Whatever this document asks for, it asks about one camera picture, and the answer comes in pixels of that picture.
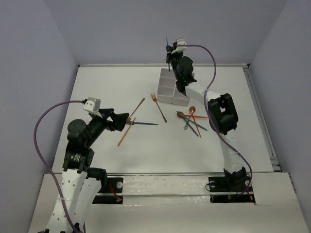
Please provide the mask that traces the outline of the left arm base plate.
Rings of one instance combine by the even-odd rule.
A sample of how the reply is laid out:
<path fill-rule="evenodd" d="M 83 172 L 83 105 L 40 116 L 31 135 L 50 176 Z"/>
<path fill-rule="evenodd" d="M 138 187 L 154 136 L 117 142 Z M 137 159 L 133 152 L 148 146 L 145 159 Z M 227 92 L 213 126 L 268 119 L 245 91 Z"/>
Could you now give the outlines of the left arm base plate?
<path fill-rule="evenodd" d="M 107 185 L 101 188 L 93 204 L 123 204 L 123 177 L 108 177 Z"/>

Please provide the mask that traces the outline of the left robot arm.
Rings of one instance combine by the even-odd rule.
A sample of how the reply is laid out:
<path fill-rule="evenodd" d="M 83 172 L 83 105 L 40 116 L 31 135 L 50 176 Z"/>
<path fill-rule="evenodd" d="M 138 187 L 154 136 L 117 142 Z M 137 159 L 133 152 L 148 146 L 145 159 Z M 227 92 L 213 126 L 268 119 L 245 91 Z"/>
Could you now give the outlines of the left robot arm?
<path fill-rule="evenodd" d="M 104 130 L 118 128 L 114 109 L 99 109 L 86 124 L 82 119 L 71 121 L 67 127 L 68 144 L 63 163 L 62 194 L 58 196 L 47 233 L 82 232 L 90 206 L 98 192 L 107 188 L 106 170 L 92 168 L 94 151 L 91 145 Z"/>

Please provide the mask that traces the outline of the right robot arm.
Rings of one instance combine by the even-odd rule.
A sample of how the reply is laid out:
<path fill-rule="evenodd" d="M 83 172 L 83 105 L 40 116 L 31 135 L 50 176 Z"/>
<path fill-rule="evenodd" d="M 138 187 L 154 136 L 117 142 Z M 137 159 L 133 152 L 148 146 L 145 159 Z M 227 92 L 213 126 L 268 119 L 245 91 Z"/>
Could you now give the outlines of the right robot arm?
<path fill-rule="evenodd" d="M 166 46 L 166 63 L 176 78 L 180 94 L 203 104 L 209 124 L 217 134 L 224 156 L 224 175 L 208 182 L 211 192 L 235 192 L 243 195 L 251 187 L 252 168 L 236 149 L 238 114 L 228 93 L 217 94 L 210 87 L 201 86 L 193 76 L 193 61 L 184 55 L 189 47 L 184 39 Z"/>

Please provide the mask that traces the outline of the dark blue fork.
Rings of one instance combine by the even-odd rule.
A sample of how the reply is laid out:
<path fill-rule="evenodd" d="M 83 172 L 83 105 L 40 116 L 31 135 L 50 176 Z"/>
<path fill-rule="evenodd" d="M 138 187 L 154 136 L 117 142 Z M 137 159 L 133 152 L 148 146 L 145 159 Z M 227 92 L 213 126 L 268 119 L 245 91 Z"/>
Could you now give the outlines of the dark blue fork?
<path fill-rule="evenodd" d="M 157 123 L 127 121 L 128 125 L 158 125 Z"/>

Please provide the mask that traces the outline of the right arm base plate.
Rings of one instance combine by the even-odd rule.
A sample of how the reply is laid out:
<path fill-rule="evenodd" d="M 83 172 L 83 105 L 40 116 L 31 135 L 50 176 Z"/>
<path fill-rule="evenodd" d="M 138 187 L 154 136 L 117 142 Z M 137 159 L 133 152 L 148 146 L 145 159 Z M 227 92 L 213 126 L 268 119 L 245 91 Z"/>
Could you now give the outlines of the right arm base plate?
<path fill-rule="evenodd" d="M 228 187 L 224 183 L 225 177 L 212 176 L 208 178 L 208 183 L 205 185 L 205 190 L 210 193 L 211 203 L 255 203 L 255 196 L 252 186 L 246 187 L 249 183 L 249 177 L 241 184 L 235 187 Z"/>

